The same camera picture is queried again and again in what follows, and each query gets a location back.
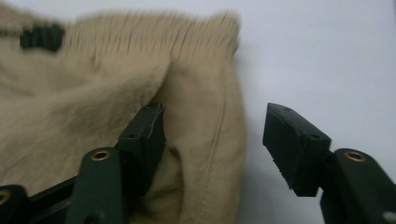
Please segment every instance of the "metal rivet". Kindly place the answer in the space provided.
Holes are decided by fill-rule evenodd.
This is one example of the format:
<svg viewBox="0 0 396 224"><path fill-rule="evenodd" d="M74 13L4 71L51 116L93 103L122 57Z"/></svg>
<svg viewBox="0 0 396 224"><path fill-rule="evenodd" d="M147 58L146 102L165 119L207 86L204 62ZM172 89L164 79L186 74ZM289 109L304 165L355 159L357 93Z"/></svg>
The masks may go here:
<svg viewBox="0 0 396 224"><path fill-rule="evenodd" d="M344 155L352 161L367 161L363 154L356 151L346 151Z"/></svg>
<svg viewBox="0 0 396 224"><path fill-rule="evenodd" d="M11 192L7 189L0 190L0 205L6 203L8 199L11 197Z"/></svg>
<svg viewBox="0 0 396 224"><path fill-rule="evenodd" d="M109 151L98 151L95 154L91 155L91 160L93 161L103 161L110 157Z"/></svg>

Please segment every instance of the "beige fabric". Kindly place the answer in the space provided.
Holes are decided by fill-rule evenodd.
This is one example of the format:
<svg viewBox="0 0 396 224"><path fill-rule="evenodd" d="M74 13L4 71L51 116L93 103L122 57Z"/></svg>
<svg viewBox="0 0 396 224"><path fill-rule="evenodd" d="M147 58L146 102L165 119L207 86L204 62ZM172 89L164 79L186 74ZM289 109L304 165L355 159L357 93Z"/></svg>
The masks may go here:
<svg viewBox="0 0 396 224"><path fill-rule="evenodd" d="M0 29L40 22L0 4ZM167 146L131 223L234 223L245 159L235 15L112 13L64 27L56 54L0 38L0 185L34 194L76 175L86 152L160 101Z"/></svg>

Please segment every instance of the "black plastic part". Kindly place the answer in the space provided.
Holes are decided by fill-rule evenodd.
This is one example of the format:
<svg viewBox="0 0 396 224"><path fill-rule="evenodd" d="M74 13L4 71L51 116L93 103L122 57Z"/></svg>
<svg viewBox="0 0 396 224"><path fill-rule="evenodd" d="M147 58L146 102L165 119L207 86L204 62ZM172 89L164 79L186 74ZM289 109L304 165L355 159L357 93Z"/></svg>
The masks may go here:
<svg viewBox="0 0 396 224"><path fill-rule="evenodd" d="M343 203L334 199L327 192L323 192L320 199L320 208L326 224L344 224L347 221L347 210Z"/></svg>
<svg viewBox="0 0 396 224"><path fill-rule="evenodd" d="M58 24L35 26L32 30L23 30L20 36L22 49L41 48L57 51L64 40L64 29Z"/></svg>
<svg viewBox="0 0 396 224"><path fill-rule="evenodd" d="M332 155L331 141L294 110L268 104L262 142L297 196L317 195L318 167Z"/></svg>
<svg viewBox="0 0 396 224"><path fill-rule="evenodd" d="M128 189L128 196L144 196L147 193L165 142L163 106L151 104L143 107L115 145L123 154L121 163L123 175L127 176L124 178L124 187Z"/></svg>
<svg viewBox="0 0 396 224"><path fill-rule="evenodd" d="M84 156L65 223L128 223L117 149L97 148Z"/></svg>
<svg viewBox="0 0 396 224"><path fill-rule="evenodd" d="M64 223L76 178L46 189L30 198L31 224Z"/></svg>
<svg viewBox="0 0 396 224"><path fill-rule="evenodd" d="M334 152L334 175L346 208L347 224L389 224L396 214L396 187L369 155L343 148Z"/></svg>
<svg viewBox="0 0 396 224"><path fill-rule="evenodd" d="M29 217L29 200L18 185L0 187L0 223L21 224Z"/></svg>

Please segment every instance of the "white background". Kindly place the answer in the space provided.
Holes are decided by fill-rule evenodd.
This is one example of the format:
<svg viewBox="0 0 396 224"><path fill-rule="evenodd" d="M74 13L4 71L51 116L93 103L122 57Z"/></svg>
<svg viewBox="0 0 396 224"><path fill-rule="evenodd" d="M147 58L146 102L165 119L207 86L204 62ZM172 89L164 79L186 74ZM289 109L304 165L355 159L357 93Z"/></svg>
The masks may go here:
<svg viewBox="0 0 396 224"><path fill-rule="evenodd" d="M235 55L248 143L238 223L323 223L317 198L289 191L262 146L266 105L293 108L373 156L396 180L396 18L391 0L8 0L60 19L102 9L223 9L242 19Z"/></svg>

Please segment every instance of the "seam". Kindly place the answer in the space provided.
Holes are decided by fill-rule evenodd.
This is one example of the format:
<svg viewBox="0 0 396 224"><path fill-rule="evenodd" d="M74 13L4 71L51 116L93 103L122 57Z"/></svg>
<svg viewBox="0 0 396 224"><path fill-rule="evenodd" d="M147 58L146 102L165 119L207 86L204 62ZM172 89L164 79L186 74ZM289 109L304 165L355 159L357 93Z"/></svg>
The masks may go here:
<svg viewBox="0 0 396 224"><path fill-rule="evenodd" d="M207 198L209 195L209 183L211 181L211 176L213 174L213 170L214 170L214 164L215 164L215 159L217 156L217 151L218 151L218 146L219 146L219 136L220 136L220 131L222 128L222 124L224 121L224 114L225 114L225 106L226 106L226 101L225 101L225 72L223 71L223 69L220 70L221 74L220 74L220 86L221 86L221 92L220 92L220 112L219 112L219 122L216 128L216 132L215 132L215 138L213 140L213 145L211 148L212 151L212 156L210 158L210 163L209 163L209 171L208 174L206 176L206 181L205 181L205 185L204 185L204 200L202 202L201 205L201 211L199 213L199 217L197 220L198 224L201 224L203 219L204 219L204 212L206 209L206 203L207 203Z"/></svg>

